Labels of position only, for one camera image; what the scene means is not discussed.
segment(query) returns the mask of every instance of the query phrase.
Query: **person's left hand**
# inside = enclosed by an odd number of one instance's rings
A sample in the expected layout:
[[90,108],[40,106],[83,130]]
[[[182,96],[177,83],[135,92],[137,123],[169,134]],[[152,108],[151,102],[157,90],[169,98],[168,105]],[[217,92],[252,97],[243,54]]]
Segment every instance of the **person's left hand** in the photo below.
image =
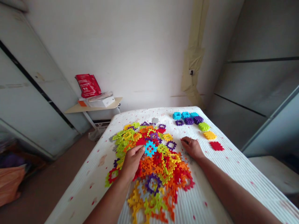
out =
[[140,159],[144,160],[144,158],[146,157],[144,151],[145,147],[143,145],[140,145],[130,149],[127,152],[124,164],[120,172],[120,175],[126,180],[132,181],[134,179]]

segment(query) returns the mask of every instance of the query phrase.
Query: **wall outlet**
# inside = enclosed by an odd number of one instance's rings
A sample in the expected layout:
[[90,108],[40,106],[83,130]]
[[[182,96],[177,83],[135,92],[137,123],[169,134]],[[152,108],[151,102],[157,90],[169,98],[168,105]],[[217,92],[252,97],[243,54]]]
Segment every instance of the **wall outlet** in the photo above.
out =
[[194,69],[189,69],[189,75],[191,75],[191,76],[194,75]]

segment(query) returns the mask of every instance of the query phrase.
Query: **bed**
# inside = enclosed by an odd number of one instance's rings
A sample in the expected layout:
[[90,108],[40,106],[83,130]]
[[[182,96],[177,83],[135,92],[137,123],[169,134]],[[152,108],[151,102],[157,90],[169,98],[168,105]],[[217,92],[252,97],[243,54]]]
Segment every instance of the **bed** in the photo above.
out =
[[[214,151],[209,141],[203,136],[197,125],[177,126],[173,119],[174,112],[196,112],[217,135],[223,151]],[[183,153],[180,138],[189,136],[197,139],[207,158],[250,192],[282,223],[299,223],[299,210],[233,145],[233,143],[205,116],[198,107],[161,107],[144,110],[132,110],[113,117],[110,125],[102,135],[85,163],[75,176],[64,195],[48,217],[46,224],[81,224],[105,194],[105,177],[113,168],[116,159],[115,143],[112,136],[121,131],[125,125],[133,122],[151,122],[158,118],[165,124],[167,133],[173,135],[177,143],[176,151]],[[201,168],[188,158],[195,186],[189,191],[178,191],[175,207],[176,223],[233,223],[222,206]],[[137,216],[142,223],[141,213]],[[131,223],[132,211],[125,202],[118,223]],[[151,223],[161,223],[151,218]]]

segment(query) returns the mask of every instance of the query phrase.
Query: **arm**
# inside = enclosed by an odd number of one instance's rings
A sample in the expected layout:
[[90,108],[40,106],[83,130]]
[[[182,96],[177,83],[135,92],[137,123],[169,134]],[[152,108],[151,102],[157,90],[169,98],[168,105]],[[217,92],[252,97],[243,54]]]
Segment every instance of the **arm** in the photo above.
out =
[[140,159],[145,157],[144,151],[143,146],[136,146],[127,152],[117,179],[90,213],[84,224],[117,223]]
[[198,141],[184,137],[181,143],[202,168],[234,223],[281,223],[255,197],[206,158]]

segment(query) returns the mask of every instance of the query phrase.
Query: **table leg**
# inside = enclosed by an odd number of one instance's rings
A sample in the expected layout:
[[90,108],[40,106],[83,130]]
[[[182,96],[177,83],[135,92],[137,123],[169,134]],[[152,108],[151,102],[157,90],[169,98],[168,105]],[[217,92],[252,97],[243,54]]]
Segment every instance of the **table leg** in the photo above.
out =
[[83,112],[84,116],[87,118],[87,120],[89,121],[89,123],[93,126],[94,129],[96,129],[96,125],[94,124],[94,122],[92,121],[92,119],[90,118],[90,116],[88,115],[87,112]]

